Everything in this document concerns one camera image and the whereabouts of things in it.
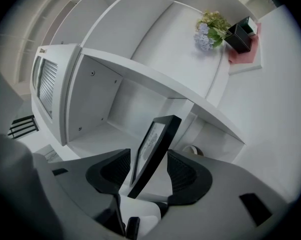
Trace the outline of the white shelf unit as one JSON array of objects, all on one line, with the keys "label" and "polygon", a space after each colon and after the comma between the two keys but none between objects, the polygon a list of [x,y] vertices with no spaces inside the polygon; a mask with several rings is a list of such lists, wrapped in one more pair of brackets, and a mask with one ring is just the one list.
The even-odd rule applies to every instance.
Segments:
[{"label": "white shelf unit", "polygon": [[195,145],[231,162],[244,134],[205,98],[173,78],[133,60],[84,49],[74,68],[66,109],[67,146],[80,158],[118,149],[135,155],[154,118],[181,124],[170,145]]}]

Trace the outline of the purple flowers in black pot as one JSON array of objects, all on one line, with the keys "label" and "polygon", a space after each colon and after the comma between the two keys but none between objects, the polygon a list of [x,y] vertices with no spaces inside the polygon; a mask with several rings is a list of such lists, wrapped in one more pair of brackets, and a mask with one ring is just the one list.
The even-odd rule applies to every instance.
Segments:
[{"label": "purple flowers in black pot", "polygon": [[226,42],[237,53],[251,50],[252,39],[239,25],[230,25],[218,12],[205,11],[195,26],[195,46],[202,51],[210,51]]}]

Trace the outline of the black framed nature picture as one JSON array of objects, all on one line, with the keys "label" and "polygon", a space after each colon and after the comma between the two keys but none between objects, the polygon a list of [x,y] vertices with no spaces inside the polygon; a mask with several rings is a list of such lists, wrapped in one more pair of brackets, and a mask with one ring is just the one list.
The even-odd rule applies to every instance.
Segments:
[{"label": "black framed nature picture", "polygon": [[151,122],[136,152],[129,198],[137,198],[168,151],[182,119],[176,115],[156,117]]}]

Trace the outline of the black metal rack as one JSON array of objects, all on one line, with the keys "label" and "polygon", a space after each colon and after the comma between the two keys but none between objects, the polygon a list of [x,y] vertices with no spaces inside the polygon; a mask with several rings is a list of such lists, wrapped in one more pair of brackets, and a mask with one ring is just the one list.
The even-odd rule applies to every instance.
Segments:
[{"label": "black metal rack", "polygon": [[11,139],[19,139],[33,132],[38,132],[39,127],[34,115],[28,115],[15,119],[9,128],[7,136]]}]

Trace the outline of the brown round bowl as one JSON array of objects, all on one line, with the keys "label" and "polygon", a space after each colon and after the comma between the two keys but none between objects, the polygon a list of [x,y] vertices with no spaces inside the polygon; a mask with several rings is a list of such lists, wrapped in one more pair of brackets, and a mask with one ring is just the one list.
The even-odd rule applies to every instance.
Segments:
[{"label": "brown round bowl", "polygon": [[183,148],[183,152],[192,153],[194,155],[202,156],[204,157],[204,153],[196,146],[194,145],[187,145]]}]

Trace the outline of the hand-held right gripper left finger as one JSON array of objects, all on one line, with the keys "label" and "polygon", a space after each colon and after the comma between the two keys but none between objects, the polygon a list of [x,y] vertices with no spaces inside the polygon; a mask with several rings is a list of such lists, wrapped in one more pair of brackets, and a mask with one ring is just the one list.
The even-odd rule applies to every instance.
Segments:
[{"label": "hand-held right gripper left finger", "polygon": [[119,190],[128,175],[130,149],[49,163],[33,154],[39,200],[55,225],[51,240],[117,240],[125,237]]}]

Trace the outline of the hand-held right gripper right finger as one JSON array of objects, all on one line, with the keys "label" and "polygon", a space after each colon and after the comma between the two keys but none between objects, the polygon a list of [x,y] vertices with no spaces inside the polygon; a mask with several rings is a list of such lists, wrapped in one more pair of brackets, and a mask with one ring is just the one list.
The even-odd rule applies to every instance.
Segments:
[{"label": "hand-held right gripper right finger", "polygon": [[169,205],[144,240],[262,240],[289,207],[275,190],[237,165],[168,151],[168,167],[174,174],[187,173],[191,166],[195,166],[191,176],[197,179],[178,196],[206,193],[192,204]]}]

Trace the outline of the white desk with drawers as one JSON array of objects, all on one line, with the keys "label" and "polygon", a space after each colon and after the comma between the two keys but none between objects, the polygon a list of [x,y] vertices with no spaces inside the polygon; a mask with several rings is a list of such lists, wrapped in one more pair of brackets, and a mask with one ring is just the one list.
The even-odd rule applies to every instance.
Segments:
[{"label": "white desk with drawers", "polygon": [[193,145],[244,168],[290,203],[301,193],[301,29],[285,6],[260,22],[262,67],[232,75],[218,105],[245,142],[206,125]]}]

